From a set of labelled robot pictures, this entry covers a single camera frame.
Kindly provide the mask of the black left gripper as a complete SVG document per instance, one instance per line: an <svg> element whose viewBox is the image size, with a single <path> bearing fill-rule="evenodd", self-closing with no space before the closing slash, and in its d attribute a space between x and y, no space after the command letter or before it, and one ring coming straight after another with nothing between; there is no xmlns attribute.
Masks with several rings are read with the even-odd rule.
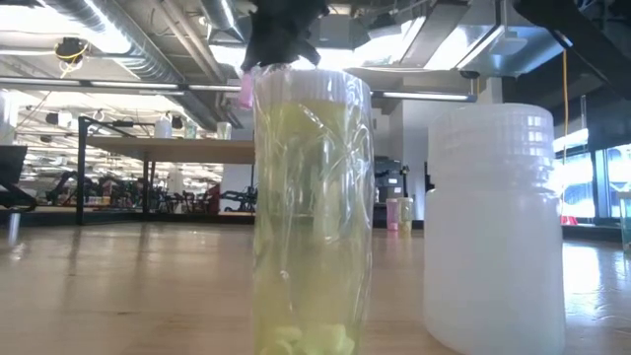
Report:
<svg viewBox="0 0 631 355"><path fill-rule="evenodd" d="M251 33L241 69L256 65L291 64L300 57L319 63L309 43L313 22L329 14L327 0L249 0Z"/></svg>

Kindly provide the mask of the yellow medicine bottle white cap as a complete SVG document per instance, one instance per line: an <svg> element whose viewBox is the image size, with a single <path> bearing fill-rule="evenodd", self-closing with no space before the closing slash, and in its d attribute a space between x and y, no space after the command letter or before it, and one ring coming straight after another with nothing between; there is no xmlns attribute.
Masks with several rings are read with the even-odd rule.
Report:
<svg viewBox="0 0 631 355"><path fill-rule="evenodd" d="M348 73L254 83L255 355L358 355L375 202L371 92Z"/></svg>
<svg viewBox="0 0 631 355"><path fill-rule="evenodd" d="M412 230L414 220L414 203L410 197L397 199L398 206L398 232L409 233Z"/></svg>

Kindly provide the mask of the dark ceiling beam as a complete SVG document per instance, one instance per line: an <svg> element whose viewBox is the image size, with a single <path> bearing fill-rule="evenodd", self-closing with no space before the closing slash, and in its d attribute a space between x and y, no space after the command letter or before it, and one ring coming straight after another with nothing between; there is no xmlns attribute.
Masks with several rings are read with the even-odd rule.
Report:
<svg viewBox="0 0 631 355"><path fill-rule="evenodd" d="M351 49L352 19L348 15L331 14L319 18L312 26L311 43L316 47Z"/></svg>

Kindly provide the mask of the silver round ceiling pipe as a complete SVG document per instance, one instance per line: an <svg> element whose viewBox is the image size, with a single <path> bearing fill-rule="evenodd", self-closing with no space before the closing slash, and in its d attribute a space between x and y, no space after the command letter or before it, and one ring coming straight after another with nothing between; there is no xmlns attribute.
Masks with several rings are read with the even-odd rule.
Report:
<svg viewBox="0 0 631 355"><path fill-rule="evenodd" d="M199 0L209 26L209 34L224 33L239 42L245 40L232 0Z"/></svg>

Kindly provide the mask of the short ceiling light strip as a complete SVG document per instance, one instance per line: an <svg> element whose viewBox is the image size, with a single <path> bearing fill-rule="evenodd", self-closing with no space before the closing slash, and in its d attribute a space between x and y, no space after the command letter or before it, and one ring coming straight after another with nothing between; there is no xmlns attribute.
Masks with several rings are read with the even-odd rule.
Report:
<svg viewBox="0 0 631 355"><path fill-rule="evenodd" d="M401 92L401 91L371 91L375 99L408 100L408 101L436 101L475 103L477 97L469 94L448 94L438 92Z"/></svg>

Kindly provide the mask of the long ceiling light strip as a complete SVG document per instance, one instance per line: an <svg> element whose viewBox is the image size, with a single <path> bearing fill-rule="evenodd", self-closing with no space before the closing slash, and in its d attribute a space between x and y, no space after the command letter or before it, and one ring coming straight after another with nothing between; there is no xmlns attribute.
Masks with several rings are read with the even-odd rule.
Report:
<svg viewBox="0 0 631 355"><path fill-rule="evenodd" d="M182 96L185 92L238 93L241 90L240 86L231 85L99 81L15 76L0 76L0 87L16 90L48 90L53 92L130 92L139 95L176 96Z"/></svg>

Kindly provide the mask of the black background cabinet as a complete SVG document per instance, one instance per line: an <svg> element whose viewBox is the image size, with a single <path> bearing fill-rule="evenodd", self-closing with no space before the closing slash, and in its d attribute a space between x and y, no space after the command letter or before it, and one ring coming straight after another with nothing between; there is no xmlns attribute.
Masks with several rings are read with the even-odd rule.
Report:
<svg viewBox="0 0 631 355"><path fill-rule="evenodd" d="M408 197L407 176L410 170L400 161L385 156L375 157L376 202Z"/></svg>

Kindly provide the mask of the black slanted stand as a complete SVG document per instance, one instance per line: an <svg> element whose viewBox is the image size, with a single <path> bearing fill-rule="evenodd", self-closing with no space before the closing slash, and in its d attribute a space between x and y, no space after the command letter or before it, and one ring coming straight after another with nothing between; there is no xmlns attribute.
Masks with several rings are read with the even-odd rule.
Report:
<svg viewBox="0 0 631 355"><path fill-rule="evenodd" d="M37 207L36 199L18 187L27 153L27 146L0 145L0 206L18 212Z"/></svg>

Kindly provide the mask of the silver corrugated ventilation duct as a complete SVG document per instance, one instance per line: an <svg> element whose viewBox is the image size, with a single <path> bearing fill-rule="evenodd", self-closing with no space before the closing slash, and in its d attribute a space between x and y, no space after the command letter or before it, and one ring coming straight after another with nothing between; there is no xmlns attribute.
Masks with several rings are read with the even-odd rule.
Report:
<svg viewBox="0 0 631 355"><path fill-rule="evenodd" d="M106 54L118 55L114 61L142 82L184 83L184 76L149 39L115 0L37 0L62 18L79 25L92 45ZM171 97L198 125L216 130L216 123L241 122L217 104L202 101L198 95L184 92Z"/></svg>

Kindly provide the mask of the wooden shelf with black frame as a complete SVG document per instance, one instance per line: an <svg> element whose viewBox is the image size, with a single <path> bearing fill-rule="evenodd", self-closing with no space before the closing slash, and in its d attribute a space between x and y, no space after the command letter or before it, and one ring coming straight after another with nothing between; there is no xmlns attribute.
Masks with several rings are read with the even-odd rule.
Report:
<svg viewBox="0 0 631 355"><path fill-rule="evenodd" d="M138 138L116 126L81 115L78 118L77 203L75 223L85 224L86 149L88 146L142 162L142 221L148 221L149 188L154 163L253 165L252 141Z"/></svg>

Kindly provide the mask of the rectangular metal ceiling duct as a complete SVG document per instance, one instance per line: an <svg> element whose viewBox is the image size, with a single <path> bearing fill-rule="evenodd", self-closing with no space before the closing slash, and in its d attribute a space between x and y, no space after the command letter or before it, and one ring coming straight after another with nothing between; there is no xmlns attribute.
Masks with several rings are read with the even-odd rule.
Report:
<svg viewBox="0 0 631 355"><path fill-rule="evenodd" d="M385 72L459 71L518 77L562 46L520 15L517 0L393 0L353 19L349 66Z"/></svg>

